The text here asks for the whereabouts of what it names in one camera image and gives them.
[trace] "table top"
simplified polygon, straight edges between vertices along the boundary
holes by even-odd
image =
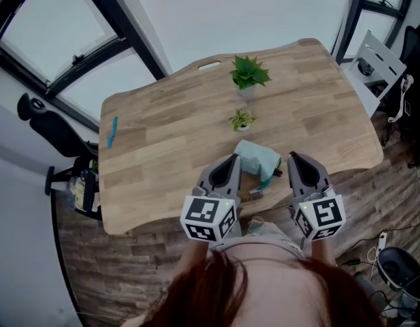
[[[330,174],[382,161],[366,111],[318,40],[247,55],[258,57],[272,79],[250,99],[236,93],[229,74],[234,54],[220,54],[104,101],[99,188],[107,233],[180,216],[202,169],[233,153],[241,140],[268,146],[284,159],[282,177],[273,178],[262,199],[243,203],[242,215],[271,208],[291,193],[285,163],[290,151],[313,157]],[[199,69],[214,62],[220,64]],[[231,128],[228,118],[236,108],[257,118],[248,131]],[[108,149],[115,116],[117,131]],[[256,177],[242,178],[242,192],[259,184]]]

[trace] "table handle cutout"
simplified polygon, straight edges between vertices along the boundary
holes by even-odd
[[[198,67],[198,69],[199,70],[208,69],[208,68],[211,68],[211,67],[215,67],[216,65],[219,65],[220,63],[221,63],[220,61],[211,62],[211,63],[208,63],[208,64],[201,65],[200,67]]]

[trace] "white cord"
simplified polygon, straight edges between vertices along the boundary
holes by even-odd
[[[368,256],[370,255],[370,252],[374,250],[374,259],[371,260]],[[368,250],[367,252],[367,261],[369,263],[373,263],[372,265],[372,270],[370,271],[370,277],[368,278],[368,280],[370,281],[372,279],[373,276],[373,269],[374,269],[374,265],[376,264],[376,260],[378,259],[378,247],[372,247],[371,249]]]
[[[405,78],[402,79],[402,82],[400,83],[400,109],[395,117],[388,118],[389,123],[395,123],[398,119],[402,117],[403,110],[404,110],[405,94],[413,83],[414,83],[414,78],[411,75],[407,75],[406,79]]]

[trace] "small succulent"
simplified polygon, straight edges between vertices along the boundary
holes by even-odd
[[[245,112],[243,108],[236,109],[236,115],[229,118],[229,123],[237,131],[239,127],[245,127],[255,121],[255,117],[251,112]]]
[[[236,61],[232,62],[236,70],[229,72],[232,74],[232,80],[238,85],[240,90],[245,89],[246,87],[253,86],[254,84],[260,84],[265,86],[264,82],[271,81],[271,78],[268,76],[268,70],[261,68],[261,63],[257,63],[257,58],[249,59],[237,57]]]

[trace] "red hair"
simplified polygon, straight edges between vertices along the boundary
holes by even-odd
[[[300,265],[303,269],[299,270],[317,276],[331,327],[384,326],[379,312],[348,273],[316,260],[301,261]],[[209,258],[173,280],[167,294],[152,306],[142,327],[228,327],[242,305],[247,287],[243,263],[230,260],[225,252],[213,251]],[[323,319],[318,319],[324,326]]]

